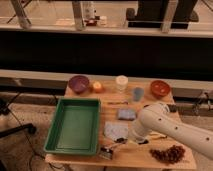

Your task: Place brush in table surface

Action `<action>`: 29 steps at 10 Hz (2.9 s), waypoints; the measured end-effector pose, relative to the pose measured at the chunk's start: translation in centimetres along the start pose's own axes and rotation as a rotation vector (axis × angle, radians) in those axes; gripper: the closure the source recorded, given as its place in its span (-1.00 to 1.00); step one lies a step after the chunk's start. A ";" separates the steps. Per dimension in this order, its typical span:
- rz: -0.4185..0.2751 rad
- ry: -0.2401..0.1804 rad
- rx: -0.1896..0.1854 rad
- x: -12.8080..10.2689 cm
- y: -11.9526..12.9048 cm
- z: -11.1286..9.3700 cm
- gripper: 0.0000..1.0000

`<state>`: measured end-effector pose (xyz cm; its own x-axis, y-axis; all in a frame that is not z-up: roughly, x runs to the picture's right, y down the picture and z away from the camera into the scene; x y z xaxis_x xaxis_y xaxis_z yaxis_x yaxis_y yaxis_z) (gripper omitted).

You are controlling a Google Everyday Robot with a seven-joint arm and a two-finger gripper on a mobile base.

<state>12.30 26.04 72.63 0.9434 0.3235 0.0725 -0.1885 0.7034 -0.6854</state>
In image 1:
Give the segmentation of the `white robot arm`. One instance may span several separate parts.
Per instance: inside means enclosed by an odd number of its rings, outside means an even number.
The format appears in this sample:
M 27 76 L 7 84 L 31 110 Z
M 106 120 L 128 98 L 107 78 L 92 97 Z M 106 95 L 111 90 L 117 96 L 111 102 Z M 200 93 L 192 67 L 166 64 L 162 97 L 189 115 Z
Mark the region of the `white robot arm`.
M 128 139 L 143 143 L 151 131 L 156 131 L 213 160 L 213 132 L 172 119 L 169 113 L 164 103 L 143 107 L 130 125 Z

